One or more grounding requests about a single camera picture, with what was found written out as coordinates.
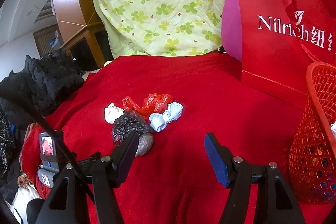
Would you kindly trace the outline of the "red blanket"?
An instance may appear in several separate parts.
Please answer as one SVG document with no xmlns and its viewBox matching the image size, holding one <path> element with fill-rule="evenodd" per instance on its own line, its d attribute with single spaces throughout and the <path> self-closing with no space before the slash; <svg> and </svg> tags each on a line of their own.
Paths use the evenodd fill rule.
<svg viewBox="0 0 336 224">
<path fill-rule="evenodd" d="M 126 223 L 218 223 L 228 189 L 207 157 L 209 132 L 251 164 L 278 164 L 288 175 L 289 150 L 303 111 L 241 83 L 241 64 L 227 54 L 190 57 L 123 56 L 90 75 L 47 121 L 85 160 L 113 150 L 105 108 L 131 97 L 170 94 L 181 117 L 154 134 L 150 151 L 134 159 L 116 198 Z"/>
</svg>

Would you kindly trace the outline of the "black clothes pile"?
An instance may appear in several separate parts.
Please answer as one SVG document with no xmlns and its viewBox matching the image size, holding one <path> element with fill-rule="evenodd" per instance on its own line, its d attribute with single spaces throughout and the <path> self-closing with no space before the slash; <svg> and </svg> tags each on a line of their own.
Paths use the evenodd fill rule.
<svg viewBox="0 0 336 224">
<path fill-rule="evenodd" d="M 83 73 L 64 49 L 40 59 L 27 55 L 24 68 L 17 73 L 11 71 L 1 80 L 1 88 L 18 94 L 43 116 L 48 116 L 84 84 Z"/>
</svg>

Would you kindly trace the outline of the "wooden headboard cabinet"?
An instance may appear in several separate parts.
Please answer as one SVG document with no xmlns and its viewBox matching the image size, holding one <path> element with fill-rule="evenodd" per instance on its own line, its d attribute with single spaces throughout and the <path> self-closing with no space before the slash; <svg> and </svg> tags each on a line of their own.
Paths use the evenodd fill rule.
<svg viewBox="0 0 336 224">
<path fill-rule="evenodd" d="M 67 54 L 91 70 L 102 68 L 109 51 L 98 40 L 104 25 L 93 0 L 52 0 L 52 4 Z"/>
</svg>

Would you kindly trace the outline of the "white crumpled paper wad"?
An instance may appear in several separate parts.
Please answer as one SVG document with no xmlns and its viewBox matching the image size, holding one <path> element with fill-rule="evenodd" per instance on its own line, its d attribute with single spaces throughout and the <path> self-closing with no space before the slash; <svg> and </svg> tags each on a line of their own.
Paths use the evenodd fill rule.
<svg viewBox="0 0 336 224">
<path fill-rule="evenodd" d="M 104 109 L 105 121 L 109 124 L 114 124 L 117 118 L 120 118 L 124 113 L 124 110 L 115 106 L 113 103 L 109 104 Z"/>
</svg>

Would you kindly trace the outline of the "grey translucent plastic wad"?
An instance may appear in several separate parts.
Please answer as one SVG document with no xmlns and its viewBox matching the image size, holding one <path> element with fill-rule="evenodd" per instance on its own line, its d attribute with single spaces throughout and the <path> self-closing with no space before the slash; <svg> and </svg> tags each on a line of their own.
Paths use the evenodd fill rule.
<svg viewBox="0 0 336 224">
<path fill-rule="evenodd" d="M 154 138 L 151 133 L 142 134 L 138 140 L 138 149 L 135 153 L 135 157 L 145 155 L 152 147 Z"/>
</svg>

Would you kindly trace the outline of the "light blue plastic wad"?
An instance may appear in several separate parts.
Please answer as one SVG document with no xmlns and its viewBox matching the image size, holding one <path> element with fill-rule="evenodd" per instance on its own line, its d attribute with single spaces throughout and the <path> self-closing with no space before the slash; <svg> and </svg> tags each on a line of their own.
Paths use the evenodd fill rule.
<svg viewBox="0 0 336 224">
<path fill-rule="evenodd" d="M 150 126 L 155 132 L 163 131 L 171 122 L 178 120 L 183 111 L 183 105 L 178 102 L 172 102 L 167 105 L 167 110 L 162 114 L 153 113 L 149 116 Z"/>
</svg>

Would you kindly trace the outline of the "red plastic bag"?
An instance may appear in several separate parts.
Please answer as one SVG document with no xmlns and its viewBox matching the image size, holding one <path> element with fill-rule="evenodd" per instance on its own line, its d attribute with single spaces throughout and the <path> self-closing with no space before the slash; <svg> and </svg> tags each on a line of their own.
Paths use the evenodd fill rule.
<svg viewBox="0 0 336 224">
<path fill-rule="evenodd" d="M 162 114 L 168 109 L 168 104 L 173 102 L 173 96 L 170 94 L 149 94 L 144 99 L 142 106 L 136 104 L 129 96 L 122 99 L 123 109 L 125 111 L 134 110 L 143 118 L 147 119 L 153 113 Z"/>
</svg>

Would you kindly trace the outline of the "red plastic mesh basket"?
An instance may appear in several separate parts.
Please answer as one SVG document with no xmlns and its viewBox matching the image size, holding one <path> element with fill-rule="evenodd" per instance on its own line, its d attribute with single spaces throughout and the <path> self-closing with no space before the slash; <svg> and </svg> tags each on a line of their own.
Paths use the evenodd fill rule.
<svg viewBox="0 0 336 224">
<path fill-rule="evenodd" d="M 305 203 L 335 203 L 335 67 L 312 63 L 308 101 L 289 154 L 290 182 Z"/>
</svg>

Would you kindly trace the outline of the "black plastic bag wad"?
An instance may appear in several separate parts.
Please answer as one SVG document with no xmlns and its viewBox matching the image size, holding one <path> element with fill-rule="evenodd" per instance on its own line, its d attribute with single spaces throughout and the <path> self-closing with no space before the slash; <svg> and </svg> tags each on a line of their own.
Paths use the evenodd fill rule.
<svg viewBox="0 0 336 224">
<path fill-rule="evenodd" d="M 153 131 L 147 121 L 138 112 L 134 110 L 126 111 L 114 121 L 112 127 L 114 146 L 117 147 L 123 143 L 132 132 L 136 132 L 138 136 L 141 136 Z"/>
</svg>

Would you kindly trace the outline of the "red Nilrich paper bag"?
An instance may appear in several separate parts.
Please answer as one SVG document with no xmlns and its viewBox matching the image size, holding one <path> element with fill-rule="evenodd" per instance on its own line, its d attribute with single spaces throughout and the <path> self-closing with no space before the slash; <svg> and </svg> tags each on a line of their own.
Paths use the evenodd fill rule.
<svg viewBox="0 0 336 224">
<path fill-rule="evenodd" d="M 239 0 L 244 84 L 303 108 L 306 70 L 335 64 L 335 0 Z"/>
</svg>

